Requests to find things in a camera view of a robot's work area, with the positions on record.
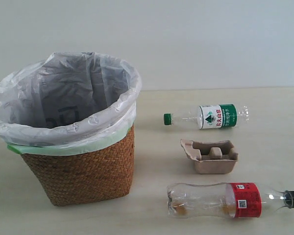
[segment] wall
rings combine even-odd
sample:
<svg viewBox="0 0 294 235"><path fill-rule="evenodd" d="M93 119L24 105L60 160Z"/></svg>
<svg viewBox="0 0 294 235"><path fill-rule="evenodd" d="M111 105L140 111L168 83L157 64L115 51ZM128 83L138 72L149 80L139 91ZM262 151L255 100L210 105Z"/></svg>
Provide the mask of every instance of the wall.
<svg viewBox="0 0 294 235"><path fill-rule="evenodd" d="M0 80L53 51L124 58L144 90L294 86L294 0L0 0Z"/></svg>

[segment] woven basket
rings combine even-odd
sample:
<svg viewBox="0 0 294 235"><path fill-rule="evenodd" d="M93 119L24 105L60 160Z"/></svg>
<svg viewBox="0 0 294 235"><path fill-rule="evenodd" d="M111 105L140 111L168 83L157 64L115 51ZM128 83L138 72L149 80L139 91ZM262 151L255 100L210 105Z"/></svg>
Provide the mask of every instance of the woven basket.
<svg viewBox="0 0 294 235"><path fill-rule="evenodd" d="M72 156L22 154L55 206L91 203L129 194L134 170L134 127L121 141Z"/></svg>

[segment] empty plastic bottle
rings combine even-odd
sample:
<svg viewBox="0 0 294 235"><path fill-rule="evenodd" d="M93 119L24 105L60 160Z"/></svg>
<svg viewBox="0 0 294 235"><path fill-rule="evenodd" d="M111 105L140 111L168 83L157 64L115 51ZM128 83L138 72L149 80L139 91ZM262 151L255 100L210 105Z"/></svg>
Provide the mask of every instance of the empty plastic bottle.
<svg viewBox="0 0 294 235"><path fill-rule="evenodd" d="M174 114L164 114L165 125L179 125L199 129L237 126L249 118L248 108L233 104L194 106Z"/></svg>
<svg viewBox="0 0 294 235"><path fill-rule="evenodd" d="M220 183L168 186L169 215L173 217L260 217L294 208L294 191L279 192L263 184Z"/></svg>

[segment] crumpled plastic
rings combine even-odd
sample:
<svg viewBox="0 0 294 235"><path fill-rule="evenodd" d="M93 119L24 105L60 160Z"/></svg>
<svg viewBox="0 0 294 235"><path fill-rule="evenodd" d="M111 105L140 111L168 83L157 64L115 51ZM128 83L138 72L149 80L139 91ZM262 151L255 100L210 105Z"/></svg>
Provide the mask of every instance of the crumpled plastic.
<svg viewBox="0 0 294 235"><path fill-rule="evenodd" d="M0 137L7 143L75 147L132 125L142 87L125 60L53 53L0 82Z"/></svg>

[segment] table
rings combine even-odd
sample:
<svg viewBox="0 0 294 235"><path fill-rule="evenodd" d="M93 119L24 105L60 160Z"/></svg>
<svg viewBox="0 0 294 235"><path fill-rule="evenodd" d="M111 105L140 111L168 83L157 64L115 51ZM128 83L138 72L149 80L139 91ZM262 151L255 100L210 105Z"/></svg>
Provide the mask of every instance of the table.
<svg viewBox="0 0 294 235"><path fill-rule="evenodd" d="M163 113L187 105L235 103L250 110L248 124L227 130L181 130ZM20 156L0 140L0 235L294 235L294 209L230 220L167 215L167 185L259 182L294 190L294 88L141 92L135 121L135 172L128 196L53 206ZM227 175L196 174L180 139L231 140L239 161Z"/></svg>

